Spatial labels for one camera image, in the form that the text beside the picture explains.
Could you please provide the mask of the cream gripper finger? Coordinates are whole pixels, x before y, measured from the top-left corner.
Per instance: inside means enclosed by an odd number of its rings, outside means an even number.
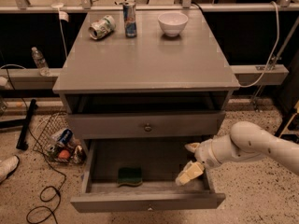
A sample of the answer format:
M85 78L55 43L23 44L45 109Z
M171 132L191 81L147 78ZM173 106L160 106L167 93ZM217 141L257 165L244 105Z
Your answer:
M194 153L197 148L200 147L199 143L189 143L185 145L185 148L190 151L191 153Z
M195 161L189 161L183 170L178 174L176 178L176 184L178 186L183 186L189 183L191 180L197 178L202 175L205 171L205 167L202 163Z

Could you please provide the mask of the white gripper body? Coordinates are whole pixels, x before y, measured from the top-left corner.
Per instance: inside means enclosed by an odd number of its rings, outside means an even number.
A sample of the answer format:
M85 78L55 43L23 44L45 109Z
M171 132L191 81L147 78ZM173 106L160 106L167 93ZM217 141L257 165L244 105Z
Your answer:
M194 157L197 161L202 163L206 169L212 169L221 166L221 163L217 160L213 152L211 139L198 144L194 152Z

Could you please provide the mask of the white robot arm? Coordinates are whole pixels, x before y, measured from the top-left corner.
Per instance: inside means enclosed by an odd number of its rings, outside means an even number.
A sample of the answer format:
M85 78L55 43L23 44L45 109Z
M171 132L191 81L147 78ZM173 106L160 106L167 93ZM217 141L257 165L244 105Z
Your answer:
M205 170L220 167L228 161L258 161L264 156L280 163L299 175L299 146L294 142L275 137L260 126L239 121L227 135L185 146L195 161L189 161L176 178L183 186L202 175Z

